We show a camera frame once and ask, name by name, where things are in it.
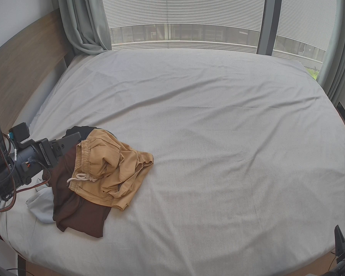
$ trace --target curtain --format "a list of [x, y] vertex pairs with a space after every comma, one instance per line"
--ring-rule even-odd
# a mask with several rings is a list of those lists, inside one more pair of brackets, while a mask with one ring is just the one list
[[102, 0], [59, 0], [61, 20], [76, 53], [111, 50], [111, 38]]
[[317, 82], [337, 105], [345, 83], [345, 0], [337, 0], [335, 24]]

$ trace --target pile of clothes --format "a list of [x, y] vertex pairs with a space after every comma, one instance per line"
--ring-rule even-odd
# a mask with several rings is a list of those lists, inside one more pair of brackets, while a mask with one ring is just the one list
[[73, 146], [58, 165], [44, 171], [47, 185], [27, 200], [29, 210], [43, 223], [56, 223], [102, 237], [111, 208], [124, 210], [151, 169], [153, 155], [120, 142], [110, 132], [89, 126], [74, 126], [65, 136], [79, 132]]

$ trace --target green grass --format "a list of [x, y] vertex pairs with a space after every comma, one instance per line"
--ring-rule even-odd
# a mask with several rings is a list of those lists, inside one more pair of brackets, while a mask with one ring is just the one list
[[319, 73], [319, 71], [314, 71], [314, 70], [311, 70], [311, 69], [307, 69], [308, 70], [308, 72], [310, 73], [310, 75], [313, 77], [313, 79], [317, 79], [317, 76], [318, 76], [318, 73]]

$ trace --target headboard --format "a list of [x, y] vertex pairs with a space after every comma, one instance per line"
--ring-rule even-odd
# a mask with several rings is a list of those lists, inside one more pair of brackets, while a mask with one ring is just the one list
[[33, 92], [70, 51], [59, 9], [27, 26], [0, 47], [3, 132], [8, 132]]

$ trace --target bed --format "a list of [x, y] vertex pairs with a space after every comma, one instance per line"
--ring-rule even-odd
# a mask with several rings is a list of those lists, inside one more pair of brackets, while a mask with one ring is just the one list
[[28, 211], [0, 235], [63, 275], [283, 275], [345, 235], [345, 125], [295, 61], [223, 50], [77, 56], [30, 124], [97, 126], [154, 155], [130, 206], [96, 239]]

